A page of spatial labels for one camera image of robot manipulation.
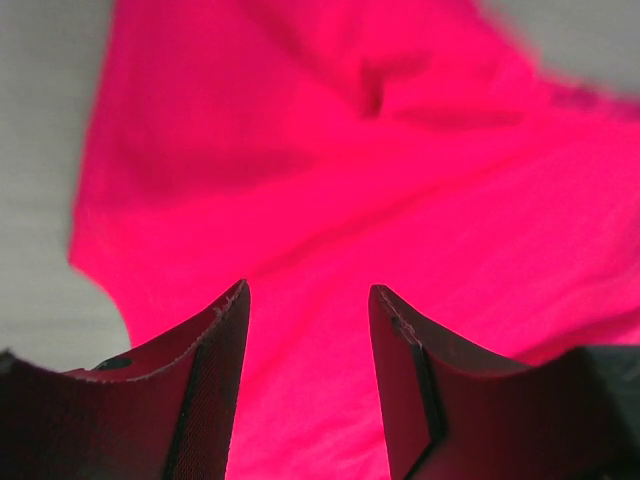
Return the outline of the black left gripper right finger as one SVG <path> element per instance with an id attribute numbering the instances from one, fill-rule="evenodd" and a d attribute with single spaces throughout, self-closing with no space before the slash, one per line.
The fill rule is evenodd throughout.
<path id="1" fill-rule="evenodd" d="M 638 477 L 637 347 L 583 346 L 529 366 L 382 285 L 369 323 L 392 478 Z"/>

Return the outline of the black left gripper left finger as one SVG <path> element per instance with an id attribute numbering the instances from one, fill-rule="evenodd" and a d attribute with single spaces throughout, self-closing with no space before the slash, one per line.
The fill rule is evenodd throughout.
<path id="1" fill-rule="evenodd" d="M 212 305 L 91 370 L 1 355 L 5 479 L 221 479 L 249 325 L 239 281 Z"/>

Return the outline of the pink t shirt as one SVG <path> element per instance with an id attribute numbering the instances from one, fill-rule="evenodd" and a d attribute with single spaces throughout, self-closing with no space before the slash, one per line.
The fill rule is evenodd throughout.
<path id="1" fill-rule="evenodd" d="M 69 251 L 141 344 L 252 290 L 231 479 L 384 479 L 374 284 L 501 354 L 639 339 L 639 113 L 475 1 L 119 1 Z"/>

